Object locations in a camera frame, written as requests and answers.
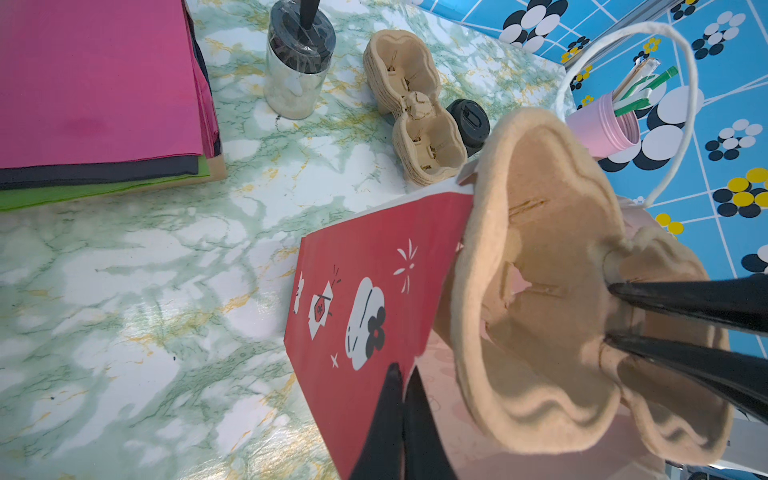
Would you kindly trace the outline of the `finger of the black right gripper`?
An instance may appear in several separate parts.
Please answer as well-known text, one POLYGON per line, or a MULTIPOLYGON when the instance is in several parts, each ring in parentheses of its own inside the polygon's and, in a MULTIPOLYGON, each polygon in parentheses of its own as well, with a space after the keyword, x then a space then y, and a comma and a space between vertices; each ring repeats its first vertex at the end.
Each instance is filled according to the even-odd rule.
POLYGON ((767 277, 718 281, 613 283, 608 291, 634 307, 767 334, 767 277))
POLYGON ((625 333, 610 333, 605 342, 675 371, 737 409, 767 421, 767 360, 736 352, 625 333))

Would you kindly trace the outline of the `single pulp cup carrier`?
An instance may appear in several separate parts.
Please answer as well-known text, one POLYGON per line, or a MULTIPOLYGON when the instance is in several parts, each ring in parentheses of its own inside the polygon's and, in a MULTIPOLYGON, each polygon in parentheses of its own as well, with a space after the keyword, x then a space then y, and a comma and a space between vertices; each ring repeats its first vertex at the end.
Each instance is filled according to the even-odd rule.
POLYGON ((474 422, 512 453, 587 450, 627 407, 651 453, 710 464, 727 447, 731 405, 604 341, 619 331, 727 349, 723 328, 609 292, 613 283, 707 277, 661 227, 629 233, 610 182, 572 131, 547 110, 522 108, 481 152, 434 328, 453 351, 474 422))

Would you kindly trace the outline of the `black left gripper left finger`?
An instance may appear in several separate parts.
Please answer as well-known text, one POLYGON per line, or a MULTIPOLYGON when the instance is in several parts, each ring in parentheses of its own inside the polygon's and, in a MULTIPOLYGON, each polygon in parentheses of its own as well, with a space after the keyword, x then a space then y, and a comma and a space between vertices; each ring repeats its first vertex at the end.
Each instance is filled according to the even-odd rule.
POLYGON ((403 377, 400 367, 388 367, 362 452, 350 479, 398 480, 402 475, 403 377))

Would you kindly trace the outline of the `white red paper gift bag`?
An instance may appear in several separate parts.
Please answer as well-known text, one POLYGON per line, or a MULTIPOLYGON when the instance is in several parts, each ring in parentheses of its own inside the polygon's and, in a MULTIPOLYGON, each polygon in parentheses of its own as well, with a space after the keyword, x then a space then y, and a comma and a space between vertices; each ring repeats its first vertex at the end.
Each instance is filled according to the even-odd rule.
MULTIPOLYGON (((285 346, 342 476, 362 452, 388 367, 397 363, 409 374, 436 332, 444 283, 473 207, 477 166, 468 190, 432 186, 416 200, 302 241, 285 346)), ((629 209, 617 200, 629 233, 657 225, 644 217, 630 226, 629 209)))

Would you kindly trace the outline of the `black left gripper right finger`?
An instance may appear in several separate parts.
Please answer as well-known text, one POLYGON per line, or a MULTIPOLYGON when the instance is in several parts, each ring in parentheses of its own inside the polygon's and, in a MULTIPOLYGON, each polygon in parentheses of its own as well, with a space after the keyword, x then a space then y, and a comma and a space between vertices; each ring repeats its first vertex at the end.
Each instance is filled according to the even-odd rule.
POLYGON ((409 379, 403 404, 404 478, 457 480, 432 415, 417 367, 409 379))

